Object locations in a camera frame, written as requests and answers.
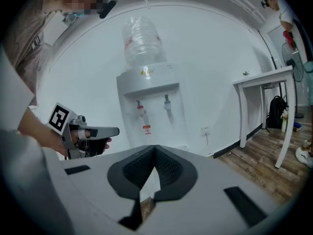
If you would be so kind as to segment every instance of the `black backpack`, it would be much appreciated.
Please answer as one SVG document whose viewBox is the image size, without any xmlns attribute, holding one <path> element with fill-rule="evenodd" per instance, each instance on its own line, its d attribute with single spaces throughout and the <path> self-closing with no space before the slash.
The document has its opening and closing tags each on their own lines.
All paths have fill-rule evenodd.
<svg viewBox="0 0 313 235">
<path fill-rule="evenodd" d="M 268 115 L 268 128 L 282 128 L 283 120 L 281 115 L 286 109 L 286 103 L 280 96 L 274 97 L 270 102 L 269 115 Z"/>
</svg>

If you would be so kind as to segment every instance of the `electric fan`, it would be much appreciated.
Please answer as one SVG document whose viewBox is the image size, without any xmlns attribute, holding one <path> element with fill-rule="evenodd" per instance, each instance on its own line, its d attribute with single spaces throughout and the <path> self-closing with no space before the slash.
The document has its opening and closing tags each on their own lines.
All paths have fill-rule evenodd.
<svg viewBox="0 0 313 235">
<path fill-rule="evenodd" d="M 292 66 L 293 72 L 293 82 L 294 82 L 294 89 L 295 89 L 295 118 L 303 118 L 304 115 L 298 112 L 298 95 L 297 95 L 297 87 L 296 82 L 300 83 L 303 79 L 304 75 L 304 68 L 301 62 L 301 58 L 299 52 L 295 49 L 293 50 L 289 44 L 285 43 L 282 46 L 282 55 L 283 60 L 286 66 Z"/>
</svg>

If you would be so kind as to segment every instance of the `bottle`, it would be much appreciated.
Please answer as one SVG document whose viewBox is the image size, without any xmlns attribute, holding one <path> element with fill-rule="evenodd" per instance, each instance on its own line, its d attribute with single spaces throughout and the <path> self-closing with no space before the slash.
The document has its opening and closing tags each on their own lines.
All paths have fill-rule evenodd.
<svg viewBox="0 0 313 235">
<path fill-rule="evenodd" d="M 156 26 L 146 17 L 131 17 L 122 30 L 124 55 L 130 69 L 167 62 Z"/>
</svg>

